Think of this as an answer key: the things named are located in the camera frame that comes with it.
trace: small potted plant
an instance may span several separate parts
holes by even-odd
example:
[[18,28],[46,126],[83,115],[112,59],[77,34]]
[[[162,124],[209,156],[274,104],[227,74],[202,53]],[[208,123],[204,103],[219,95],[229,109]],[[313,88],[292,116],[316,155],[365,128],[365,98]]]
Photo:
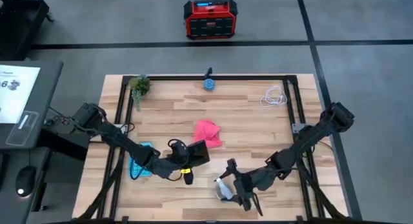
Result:
[[139,103],[143,99],[150,88],[150,81],[146,75],[139,75],[137,77],[133,77],[129,81],[130,89],[132,89],[132,98],[134,100],[135,109],[140,111]]

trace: pink towel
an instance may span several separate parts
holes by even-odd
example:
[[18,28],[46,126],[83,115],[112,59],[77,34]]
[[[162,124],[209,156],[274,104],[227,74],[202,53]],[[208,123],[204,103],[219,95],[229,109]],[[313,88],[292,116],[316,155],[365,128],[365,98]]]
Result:
[[211,120],[199,120],[195,126],[194,143],[205,140],[207,148],[221,146],[222,142],[219,139],[218,132],[221,127],[215,125]]

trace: concrete floor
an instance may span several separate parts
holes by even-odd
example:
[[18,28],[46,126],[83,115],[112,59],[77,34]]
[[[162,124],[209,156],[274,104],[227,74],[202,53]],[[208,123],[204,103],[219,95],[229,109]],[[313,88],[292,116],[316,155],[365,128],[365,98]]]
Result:
[[[297,0],[235,1],[230,41],[307,40]],[[56,21],[44,24],[38,44],[188,41],[186,0],[46,2]],[[413,39],[413,0],[304,2],[316,40]],[[413,223],[413,45],[317,50],[332,100],[356,115],[341,137],[363,218]],[[316,74],[309,46],[34,50],[30,57],[65,63],[52,105],[68,115],[98,102],[105,74],[203,73],[210,66],[216,73]]]

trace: wooden tabletop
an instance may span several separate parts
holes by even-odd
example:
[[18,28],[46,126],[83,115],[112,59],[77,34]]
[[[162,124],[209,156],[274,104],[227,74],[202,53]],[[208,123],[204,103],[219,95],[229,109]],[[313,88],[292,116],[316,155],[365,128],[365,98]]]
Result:
[[[99,106],[106,110],[109,121],[115,117],[122,76],[105,77]],[[298,74],[297,78],[306,121],[315,124],[321,104],[314,76]],[[264,160],[275,151],[292,144],[287,106],[262,107],[259,104],[268,88],[273,85],[283,87],[281,81],[216,81],[213,92],[203,90],[202,81],[152,81],[151,84],[149,93],[141,102],[141,111],[133,109],[132,122],[136,129],[128,135],[132,140],[151,142],[162,152],[163,158],[170,152],[169,139],[178,138],[189,145],[196,122],[210,119],[222,128],[219,137],[223,144],[209,150],[209,163],[194,168],[193,185],[185,185],[183,179],[171,182],[155,175],[132,181],[128,175],[129,155],[126,153],[116,220],[129,216],[134,221],[286,221],[305,216],[296,171],[283,181],[276,179],[268,190],[256,191],[264,216],[260,216],[255,208],[245,212],[236,203],[223,203],[215,193],[214,179],[225,171],[228,159],[235,158],[240,171],[252,170],[264,166]],[[294,105],[294,96],[290,99]],[[125,119],[127,102],[126,96],[122,120]],[[328,138],[323,142],[330,144]],[[107,145],[90,144],[73,217],[82,214],[100,191],[107,155]],[[347,215],[332,150],[320,143],[316,146],[314,159],[322,190],[337,209]],[[228,177],[224,181],[232,186],[233,179]],[[311,188],[309,192],[316,213]],[[105,216],[108,216],[112,191],[107,197]]]

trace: computer mouse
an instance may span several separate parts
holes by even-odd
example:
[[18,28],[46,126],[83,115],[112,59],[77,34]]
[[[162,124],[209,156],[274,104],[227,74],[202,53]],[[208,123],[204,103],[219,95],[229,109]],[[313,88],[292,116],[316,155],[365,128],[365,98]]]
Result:
[[25,197],[33,192],[36,168],[25,166],[20,169],[15,179],[15,192],[18,196]]

